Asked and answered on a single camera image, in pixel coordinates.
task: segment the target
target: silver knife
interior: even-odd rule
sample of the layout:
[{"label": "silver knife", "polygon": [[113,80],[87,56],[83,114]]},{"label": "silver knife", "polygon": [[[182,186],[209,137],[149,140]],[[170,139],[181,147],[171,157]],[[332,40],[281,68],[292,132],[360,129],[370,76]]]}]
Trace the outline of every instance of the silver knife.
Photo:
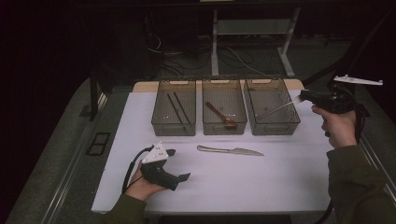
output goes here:
[{"label": "silver knife", "polygon": [[200,151],[208,151],[208,152],[224,152],[224,153],[242,154],[242,155],[250,155],[250,156],[264,156],[264,154],[258,151],[244,149],[240,147],[236,147],[234,149],[222,149],[222,148],[198,146],[197,149]]}]

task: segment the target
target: forearm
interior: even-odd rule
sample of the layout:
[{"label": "forearm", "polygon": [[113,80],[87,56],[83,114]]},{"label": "forearm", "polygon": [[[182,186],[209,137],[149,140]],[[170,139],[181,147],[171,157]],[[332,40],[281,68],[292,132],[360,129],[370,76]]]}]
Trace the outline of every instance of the forearm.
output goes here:
[{"label": "forearm", "polygon": [[113,223],[134,223],[144,222],[144,212],[146,203],[136,198],[121,194],[113,209],[104,214],[101,219],[102,224]]},{"label": "forearm", "polygon": [[387,179],[359,147],[328,152],[329,194],[338,223],[396,223],[396,209],[384,191]]}]

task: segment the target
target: floor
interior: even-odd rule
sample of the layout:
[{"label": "floor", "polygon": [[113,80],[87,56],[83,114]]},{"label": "floor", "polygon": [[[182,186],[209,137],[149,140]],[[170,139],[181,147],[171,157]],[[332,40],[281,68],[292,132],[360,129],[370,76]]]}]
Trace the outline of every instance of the floor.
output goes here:
[{"label": "floor", "polygon": [[[276,47],[282,39],[263,37],[244,40],[246,44],[235,45],[224,41],[219,49],[219,71],[221,74],[266,74],[285,76]],[[349,42],[331,42],[325,46],[322,36],[292,39],[288,56],[296,77],[304,80],[324,67],[340,59]],[[210,52],[202,47],[199,57],[188,57],[177,52],[167,52],[158,70],[159,75],[207,75],[211,73]],[[235,52],[245,64],[237,59]],[[305,86],[311,91],[326,91],[328,74]],[[123,105],[132,87],[116,87],[111,94],[102,98],[100,110],[93,121],[89,121],[89,80],[81,83],[64,115],[53,132],[36,168],[17,201],[7,223],[98,223],[100,216],[91,211],[96,188],[100,182],[106,158],[117,131]],[[363,86],[357,87],[357,100],[365,105],[370,117],[363,130],[364,145],[372,147],[375,155],[386,167],[391,179],[396,179],[396,127],[371,98]],[[102,156],[85,155],[96,133],[110,133],[109,142]],[[314,223],[323,213],[292,214],[291,223]],[[333,224],[334,215],[325,222]]]}]

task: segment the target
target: dark background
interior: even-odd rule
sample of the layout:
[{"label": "dark background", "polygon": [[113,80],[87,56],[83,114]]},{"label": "dark background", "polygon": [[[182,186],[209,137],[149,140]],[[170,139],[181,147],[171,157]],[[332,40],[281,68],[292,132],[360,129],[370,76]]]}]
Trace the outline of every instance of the dark background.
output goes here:
[{"label": "dark background", "polygon": [[[295,34],[358,38],[367,34],[391,2],[361,1],[351,8],[303,7]],[[102,89],[111,91],[113,86],[151,79],[155,64],[146,49],[147,34],[141,35],[144,13],[81,14],[69,1],[61,0],[3,0],[0,4],[2,142],[6,142],[0,162],[3,223],[70,98],[90,73],[96,72]],[[210,35],[210,13],[179,13],[178,20],[169,10],[153,15],[158,26],[154,28],[163,41],[191,54],[196,36]],[[384,80],[384,87],[372,95],[396,123],[394,100],[384,97],[394,95],[391,90],[396,83],[391,69],[396,64],[394,27],[393,11],[351,75]]]}]

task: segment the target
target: hand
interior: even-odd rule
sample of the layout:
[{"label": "hand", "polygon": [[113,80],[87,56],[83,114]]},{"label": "hand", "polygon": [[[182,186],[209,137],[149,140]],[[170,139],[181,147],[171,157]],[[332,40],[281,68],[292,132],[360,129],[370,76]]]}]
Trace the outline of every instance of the hand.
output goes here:
[{"label": "hand", "polygon": [[356,146],[358,143],[355,138],[355,111],[345,114],[333,114],[315,105],[312,111],[324,118],[322,130],[330,133],[329,143],[334,147]]},{"label": "hand", "polygon": [[134,197],[138,200],[145,201],[152,194],[165,190],[166,188],[148,182],[140,172],[142,161],[139,162],[137,170],[132,176],[131,183],[133,183],[126,191],[125,194]]}]

